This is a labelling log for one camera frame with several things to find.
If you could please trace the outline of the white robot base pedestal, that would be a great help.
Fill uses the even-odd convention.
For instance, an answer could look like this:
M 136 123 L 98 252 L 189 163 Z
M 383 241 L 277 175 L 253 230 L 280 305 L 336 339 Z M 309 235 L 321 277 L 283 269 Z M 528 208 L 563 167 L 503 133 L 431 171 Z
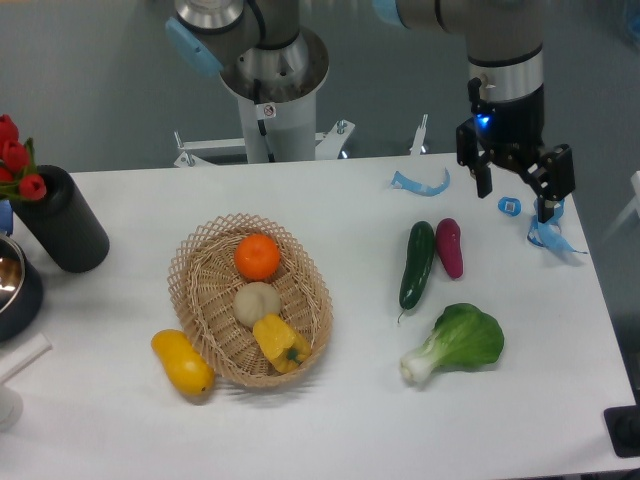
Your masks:
M 316 94 L 328 71 L 325 44 L 305 27 L 289 45 L 249 49 L 222 71 L 237 100 L 250 164 L 315 158 Z

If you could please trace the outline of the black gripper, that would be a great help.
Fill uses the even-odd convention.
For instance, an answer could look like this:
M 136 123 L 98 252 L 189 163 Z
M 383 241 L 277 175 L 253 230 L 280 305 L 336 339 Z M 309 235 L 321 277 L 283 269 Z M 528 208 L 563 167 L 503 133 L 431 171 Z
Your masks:
M 568 144 L 544 150 L 544 88 L 515 100 L 490 102 L 481 97 L 483 82 L 467 88 L 472 118 L 456 128 L 456 158 L 467 167 L 479 198 L 493 191 L 490 164 L 534 182 L 537 217 L 549 221 L 556 205 L 575 190 L 573 152 Z

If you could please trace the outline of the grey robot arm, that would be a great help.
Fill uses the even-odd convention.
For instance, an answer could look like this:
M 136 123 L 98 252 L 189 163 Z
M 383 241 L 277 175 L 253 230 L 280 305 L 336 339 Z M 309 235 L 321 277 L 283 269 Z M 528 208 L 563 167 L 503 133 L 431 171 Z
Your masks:
M 300 23 L 295 1 L 178 1 L 165 32 L 199 74 L 218 77 L 238 101 L 252 163 L 316 156 L 316 99 L 329 67 L 323 41 Z M 459 164 L 477 193 L 490 169 L 514 172 L 547 222 L 575 188 L 568 146 L 547 148 L 544 127 L 543 6 L 538 1 L 377 1 L 377 15 L 405 29 L 462 35 L 471 115 L 456 130 Z

